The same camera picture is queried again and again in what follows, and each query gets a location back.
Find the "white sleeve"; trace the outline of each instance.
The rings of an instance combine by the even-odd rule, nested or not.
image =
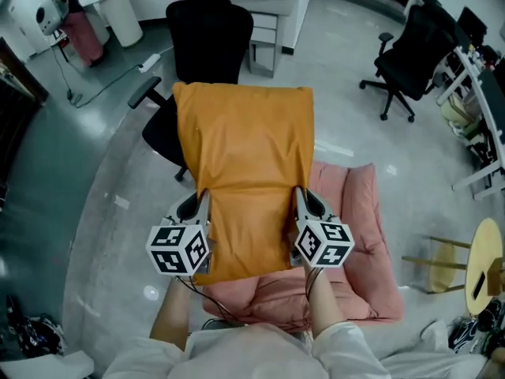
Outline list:
[[[171,343],[137,338],[110,364],[103,379],[166,379],[182,356]]]
[[[314,340],[312,356],[321,362],[331,379],[391,379],[353,323],[337,323]]]

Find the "round wooden table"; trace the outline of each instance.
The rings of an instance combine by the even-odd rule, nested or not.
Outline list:
[[[464,289],[468,311],[473,315],[479,314],[493,298],[493,295],[488,293],[489,276],[499,274],[503,262],[502,236],[496,222],[493,219],[483,220],[475,231],[471,245],[447,238],[430,237],[430,239],[442,243],[432,260],[415,257],[402,257],[402,259],[431,266],[430,284],[433,292],[430,293]],[[455,263],[455,247],[469,250],[466,265]],[[466,271],[465,284],[450,287],[458,270]]]

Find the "drawer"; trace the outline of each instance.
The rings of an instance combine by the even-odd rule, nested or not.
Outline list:
[[[277,29],[277,16],[252,13],[255,27]]]
[[[251,41],[275,43],[275,30],[268,28],[254,27],[252,29]]]

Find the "orange cloth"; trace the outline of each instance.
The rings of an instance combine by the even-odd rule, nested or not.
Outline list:
[[[198,195],[211,194],[211,273],[198,284],[290,268],[291,196],[307,187],[311,88],[176,83],[178,132]]]

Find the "pink floor cushion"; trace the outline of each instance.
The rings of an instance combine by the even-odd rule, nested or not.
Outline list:
[[[403,300],[382,232],[373,164],[348,169],[314,162],[309,188],[349,224],[355,241],[343,268],[325,271],[343,314],[359,325],[400,321]],[[206,286],[204,292],[244,323],[268,322],[288,332],[310,328],[303,268],[217,283]],[[223,318],[210,300],[204,300],[204,308]]]

